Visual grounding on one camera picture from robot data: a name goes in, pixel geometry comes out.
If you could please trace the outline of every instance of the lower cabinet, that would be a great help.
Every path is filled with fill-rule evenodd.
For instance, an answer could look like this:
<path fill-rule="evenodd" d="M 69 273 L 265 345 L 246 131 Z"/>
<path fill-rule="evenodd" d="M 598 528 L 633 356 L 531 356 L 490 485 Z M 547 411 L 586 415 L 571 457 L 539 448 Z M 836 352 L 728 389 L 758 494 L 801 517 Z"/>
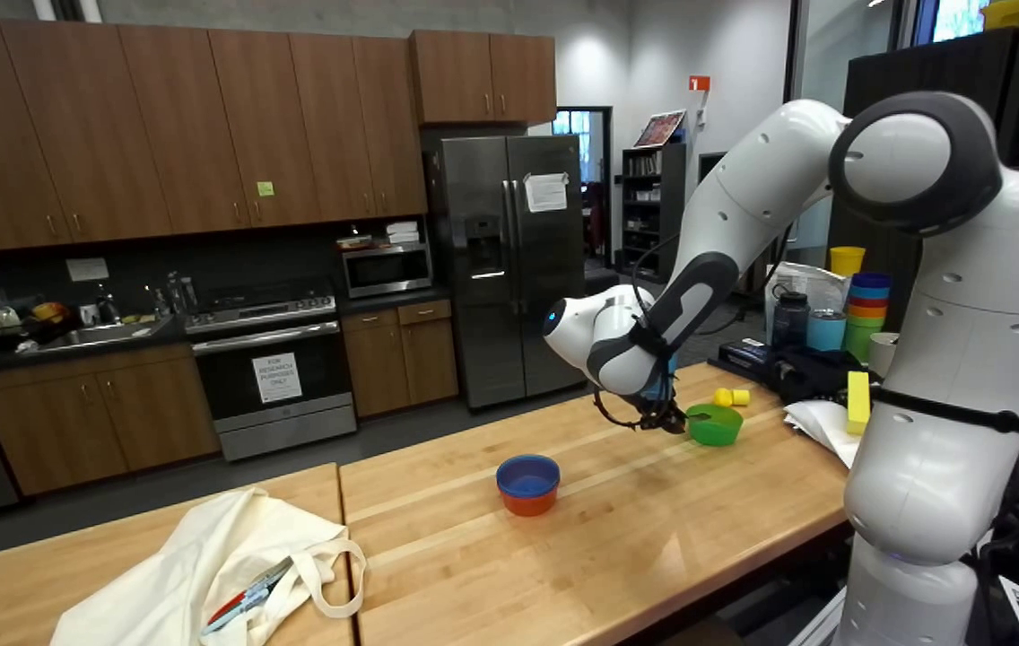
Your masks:
<path fill-rule="evenodd" d="M 26 494 L 218 452 L 187 345 L 0 370 L 0 448 Z"/>
<path fill-rule="evenodd" d="M 460 396 L 446 299 L 345 316 L 339 328 L 358 415 Z"/>

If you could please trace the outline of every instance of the stainless steel refrigerator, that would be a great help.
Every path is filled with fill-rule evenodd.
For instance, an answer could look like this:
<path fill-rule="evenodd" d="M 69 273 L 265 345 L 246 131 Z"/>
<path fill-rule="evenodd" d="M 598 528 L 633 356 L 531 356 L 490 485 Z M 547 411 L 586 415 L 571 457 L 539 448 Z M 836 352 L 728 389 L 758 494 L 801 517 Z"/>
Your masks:
<path fill-rule="evenodd" d="M 437 137 L 428 150 L 467 407 L 582 383 L 541 342 L 546 308 L 586 287 L 576 141 Z"/>

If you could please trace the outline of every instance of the kitchen sink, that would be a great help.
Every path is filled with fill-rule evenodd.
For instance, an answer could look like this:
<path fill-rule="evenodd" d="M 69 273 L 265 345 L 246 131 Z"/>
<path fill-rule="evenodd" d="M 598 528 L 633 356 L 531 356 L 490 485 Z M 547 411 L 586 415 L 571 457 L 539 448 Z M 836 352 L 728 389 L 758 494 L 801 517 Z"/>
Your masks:
<path fill-rule="evenodd" d="M 49 345 L 40 345 L 37 352 L 81 352 L 81 347 L 101 347 L 101 345 L 128 345 L 128 342 L 154 336 L 159 329 L 163 329 L 163 323 L 168 320 L 79 328 Z"/>

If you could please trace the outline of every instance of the poster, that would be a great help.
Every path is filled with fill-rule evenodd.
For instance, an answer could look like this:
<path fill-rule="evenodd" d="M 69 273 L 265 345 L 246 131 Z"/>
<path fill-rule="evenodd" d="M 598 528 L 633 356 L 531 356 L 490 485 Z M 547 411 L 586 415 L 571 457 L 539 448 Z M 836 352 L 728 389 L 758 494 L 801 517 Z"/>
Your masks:
<path fill-rule="evenodd" d="M 293 352 L 258 356 L 251 358 L 251 365 L 253 365 L 258 397 L 265 407 L 300 397 L 300 378 L 297 378 Z"/>
<path fill-rule="evenodd" d="M 562 212 L 566 200 L 566 173 L 547 173 L 547 177 L 527 177 L 522 179 L 522 206 L 527 212 Z"/>

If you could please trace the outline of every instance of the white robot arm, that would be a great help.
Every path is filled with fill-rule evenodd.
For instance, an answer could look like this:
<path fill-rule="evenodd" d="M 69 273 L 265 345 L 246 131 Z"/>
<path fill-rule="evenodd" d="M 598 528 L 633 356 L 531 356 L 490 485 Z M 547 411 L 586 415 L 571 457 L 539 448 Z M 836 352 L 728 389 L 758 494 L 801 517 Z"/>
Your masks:
<path fill-rule="evenodd" d="M 1019 173 L 993 150 L 990 119 L 954 92 L 901 92 L 855 122 L 787 106 L 693 192 L 661 299 L 611 287 L 547 311 L 557 356 L 656 413 L 667 356 L 826 177 L 851 212 L 924 241 L 845 485 L 857 543 L 836 644 L 967 633 L 974 575 L 961 558 L 987 537 L 1019 461 Z"/>

